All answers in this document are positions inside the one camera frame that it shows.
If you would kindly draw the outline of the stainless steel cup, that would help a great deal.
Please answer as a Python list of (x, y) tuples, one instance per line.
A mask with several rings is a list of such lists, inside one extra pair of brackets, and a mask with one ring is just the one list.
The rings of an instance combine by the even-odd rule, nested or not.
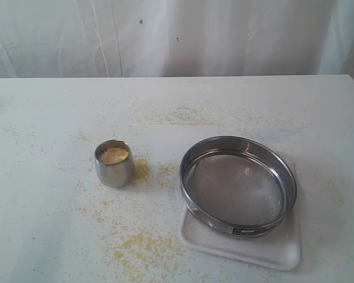
[[(128, 157), (116, 164), (105, 164), (99, 161), (99, 154), (110, 147), (120, 147), (129, 152)], [(107, 140), (98, 145), (94, 152), (96, 173), (100, 181), (109, 187), (122, 187), (133, 177), (135, 161), (129, 145), (122, 140)]]

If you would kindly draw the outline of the yellow grain powder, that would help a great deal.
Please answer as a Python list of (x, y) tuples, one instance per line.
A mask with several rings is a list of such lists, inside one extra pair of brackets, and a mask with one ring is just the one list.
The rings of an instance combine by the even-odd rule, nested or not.
[(99, 161), (105, 164), (116, 164), (124, 161), (129, 155), (126, 149), (110, 147), (99, 154)]

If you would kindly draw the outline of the round steel mesh sieve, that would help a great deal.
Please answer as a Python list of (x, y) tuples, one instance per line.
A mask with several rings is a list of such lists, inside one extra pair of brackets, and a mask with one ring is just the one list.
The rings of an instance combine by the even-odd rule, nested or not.
[(288, 164), (243, 137), (216, 136), (193, 145), (179, 165), (179, 181), (192, 216), (232, 237), (269, 233), (292, 213), (297, 200)]

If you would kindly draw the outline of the white plastic tray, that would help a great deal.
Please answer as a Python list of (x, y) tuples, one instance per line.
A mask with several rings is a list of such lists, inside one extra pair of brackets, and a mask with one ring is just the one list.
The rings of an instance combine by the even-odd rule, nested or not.
[[(293, 160), (284, 153), (276, 153), (288, 164), (296, 178)], [(265, 235), (253, 238), (232, 237), (219, 233), (196, 220), (185, 205), (179, 224), (179, 235), (189, 248), (276, 270), (294, 269), (300, 261), (297, 200), (292, 213), (278, 227)]]

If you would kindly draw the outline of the white backdrop curtain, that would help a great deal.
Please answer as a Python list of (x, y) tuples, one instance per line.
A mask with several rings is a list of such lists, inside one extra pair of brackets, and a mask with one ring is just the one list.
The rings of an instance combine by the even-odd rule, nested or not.
[(0, 78), (354, 76), (354, 1), (0, 1)]

